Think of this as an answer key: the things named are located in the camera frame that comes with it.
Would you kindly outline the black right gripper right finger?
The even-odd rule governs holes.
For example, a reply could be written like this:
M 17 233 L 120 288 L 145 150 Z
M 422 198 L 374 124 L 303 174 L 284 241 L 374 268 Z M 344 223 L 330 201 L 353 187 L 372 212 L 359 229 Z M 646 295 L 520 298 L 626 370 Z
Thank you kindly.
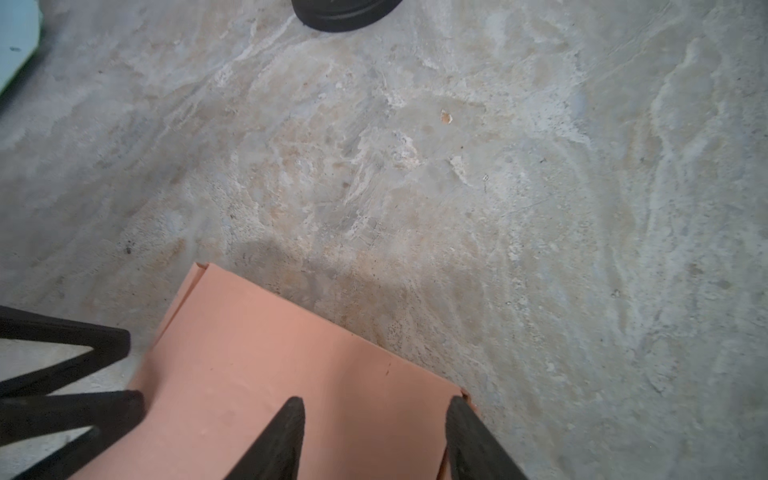
M 453 480 L 528 479 L 463 397 L 450 400 L 445 436 Z

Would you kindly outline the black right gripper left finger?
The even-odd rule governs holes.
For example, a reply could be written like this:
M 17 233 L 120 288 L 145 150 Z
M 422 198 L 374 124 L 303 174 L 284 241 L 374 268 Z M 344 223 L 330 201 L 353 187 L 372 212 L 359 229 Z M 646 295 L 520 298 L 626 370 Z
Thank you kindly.
M 290 397 L 225 479 L 296 480 L 305 421 L 303 400 Z

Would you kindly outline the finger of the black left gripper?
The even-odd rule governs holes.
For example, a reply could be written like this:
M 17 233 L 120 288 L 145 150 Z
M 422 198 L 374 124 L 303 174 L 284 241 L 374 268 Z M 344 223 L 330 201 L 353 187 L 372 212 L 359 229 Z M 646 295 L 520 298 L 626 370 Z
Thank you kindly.
M 3 306 L 1 337 L 10 340 L 85 346 L 90 350 L 55 365 L 1 382 L 3 398 L 50 394 L 124 358 L 131 349 L 130 332 Z
M 84 428 L 82 435 L 16 475 L 68 479 L 132 431 L 145 415 L 145 398 L 137 390 L 3 398 L 1 445 Z

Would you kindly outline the pink paper box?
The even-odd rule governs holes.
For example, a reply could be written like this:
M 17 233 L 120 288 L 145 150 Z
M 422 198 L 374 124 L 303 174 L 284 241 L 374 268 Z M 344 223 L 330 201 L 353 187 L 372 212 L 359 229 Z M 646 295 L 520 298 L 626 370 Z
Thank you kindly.
M 222 479 L 287 399 L 303 479 L 445 479 L 462 389 L 214 264 L 192 266 L 131 381 L 145 419 L 81 479 Z

